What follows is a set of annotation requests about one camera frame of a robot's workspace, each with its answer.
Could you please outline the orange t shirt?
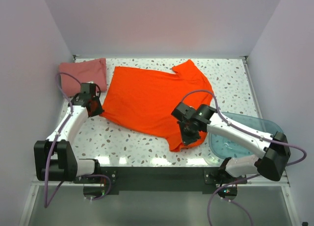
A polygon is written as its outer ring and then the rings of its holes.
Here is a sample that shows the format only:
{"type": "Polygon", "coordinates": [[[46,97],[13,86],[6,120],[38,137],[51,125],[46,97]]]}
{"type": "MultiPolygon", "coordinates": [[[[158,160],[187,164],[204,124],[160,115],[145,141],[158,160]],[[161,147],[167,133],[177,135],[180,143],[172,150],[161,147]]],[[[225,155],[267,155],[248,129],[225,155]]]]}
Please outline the orange t shirt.
{"type": "Polygon", "coordinates": [[[184,101],[193,108],[210,104],[213,89],[191,60],[172,70],[166,73],[115,67],[101,116],[125,128],[166,139],[170,151],[185,149],[171,113],[185,95],[184,101]]]}

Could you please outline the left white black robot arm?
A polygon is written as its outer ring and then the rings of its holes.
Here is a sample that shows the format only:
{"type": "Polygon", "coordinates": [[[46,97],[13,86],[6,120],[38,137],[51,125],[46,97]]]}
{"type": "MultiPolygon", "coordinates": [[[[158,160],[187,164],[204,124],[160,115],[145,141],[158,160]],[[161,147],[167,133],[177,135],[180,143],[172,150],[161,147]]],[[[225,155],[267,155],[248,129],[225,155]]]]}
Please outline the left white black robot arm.
{"type": "Polygon", "coordinates": [[[83,123],[103,113],[100,87],[95,83],[82,83],[80,92],[67,99],[68,108],[55,131],[34,145],[36,176],[39,181],[74,181],[84,176],[96,183],[102,177],[95,159],[78,159],[73,143],[83,123]]]}

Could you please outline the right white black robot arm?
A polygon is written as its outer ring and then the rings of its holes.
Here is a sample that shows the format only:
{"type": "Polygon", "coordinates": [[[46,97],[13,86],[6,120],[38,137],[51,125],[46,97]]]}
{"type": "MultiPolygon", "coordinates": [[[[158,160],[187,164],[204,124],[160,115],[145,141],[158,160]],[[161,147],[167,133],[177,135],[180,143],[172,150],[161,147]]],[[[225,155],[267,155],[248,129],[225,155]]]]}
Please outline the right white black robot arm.
{"type": "Polygon", "coordinates": [[[198,109],[180,102],[171,115],[177,119],[184,145],[200,140],[200,132],[219,135],[246,148],[252,153],[245,157],[228,157],[219,168],[219,179],[230,183],[242,175],[261,175],[279,181],[291,156],[287,137],[270,134],[236,122],[217,109],[202,104],[198,109]]]}

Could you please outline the clear blue plastic bin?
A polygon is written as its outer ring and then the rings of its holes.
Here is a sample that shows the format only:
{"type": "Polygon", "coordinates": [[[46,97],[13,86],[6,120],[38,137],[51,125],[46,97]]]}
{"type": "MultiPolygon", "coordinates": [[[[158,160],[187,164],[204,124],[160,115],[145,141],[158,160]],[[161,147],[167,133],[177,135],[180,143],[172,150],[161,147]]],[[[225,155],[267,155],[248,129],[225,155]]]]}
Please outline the clear blue plastic bin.
{"type": "MultiPolygon", "coordinates": [[[[276,123],[269,120],[229,112],[222,112],[222,114],[258,131],[267,132],[272,135],[277,131],[283,133],[283,130],[276,123]]],[[[248,149],[232,142],[226,137],[212,134],[209,134],[209,148],[220,159],[228,157],[241,158],[253,154],[248,149]]]]}

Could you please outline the folded pink t shirt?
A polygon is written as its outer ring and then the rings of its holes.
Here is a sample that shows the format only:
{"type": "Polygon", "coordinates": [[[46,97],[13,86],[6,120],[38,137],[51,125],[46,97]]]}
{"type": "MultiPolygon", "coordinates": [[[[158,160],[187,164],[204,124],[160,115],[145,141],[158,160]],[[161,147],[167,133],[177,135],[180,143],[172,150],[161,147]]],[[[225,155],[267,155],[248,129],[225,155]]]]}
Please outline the folded pink t shirt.
{"type": "MultiPolygon", "coordinates": [[[[105,58],[80,63],[61,63],[59,72],[68,73],[81,83],[92,81],[100,87],[101,92],[107,90],[105,58]]],[[[61,74],[61,86],[68,97],[72,97],[80,92],[79,83],[68,75],[61,74]]]]}

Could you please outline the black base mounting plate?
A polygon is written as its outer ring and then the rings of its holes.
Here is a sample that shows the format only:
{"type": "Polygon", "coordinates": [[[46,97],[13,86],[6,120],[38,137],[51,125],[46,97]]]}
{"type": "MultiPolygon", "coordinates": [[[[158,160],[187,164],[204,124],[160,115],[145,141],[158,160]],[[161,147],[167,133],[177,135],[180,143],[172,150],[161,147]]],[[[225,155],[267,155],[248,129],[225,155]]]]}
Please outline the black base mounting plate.
{"type": "Polygon", "coordinates": [[[121,191],[202,192],[211,194],[217,186],[246,176],[232,177],[219,167],[100,167],[111,180],[110,194],[121,191]]]}

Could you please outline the aluminium frame rail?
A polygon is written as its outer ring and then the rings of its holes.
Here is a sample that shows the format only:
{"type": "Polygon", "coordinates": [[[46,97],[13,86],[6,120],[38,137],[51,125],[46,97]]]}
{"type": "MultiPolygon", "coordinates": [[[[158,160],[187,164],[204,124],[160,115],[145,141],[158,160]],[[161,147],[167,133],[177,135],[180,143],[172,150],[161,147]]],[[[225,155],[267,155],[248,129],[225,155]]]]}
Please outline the aluminium frame rail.
{"type": "MultiPolygon", "coordinates": [[[[94,157],[102,167],[144,170],[163,167],[179,170],[210,169],[222,163],[211,150],[213,139],[182,152],[170,152],[164,139],[138,133],[117,126],[101,117],[87,120],[75,140],[77,157],[94,157]]],[[[178,182],[162,181],[155,185],[139,181],[139,175],[131,174],[131,183],[118,191],[112,185],[109,196],[91,202],[81,197],[78,190],[88,184],[65,182],[48,209],[43,207],[44,192],[53,193],[56,181],[48,188],[39,180],[32,182],[32,197],[28,199],[23,225],[125,225],[135,218],[139,225],[205,226],[205,205],[210,204],[210,219],[215,226],[298,226],[300,219],[291,199],[289,181],[283,176],[279,182],[263,177],[238,185],[238,197],[234,202],[212,196],[212,184],[194,177],[185,186],[178,182]]]]}

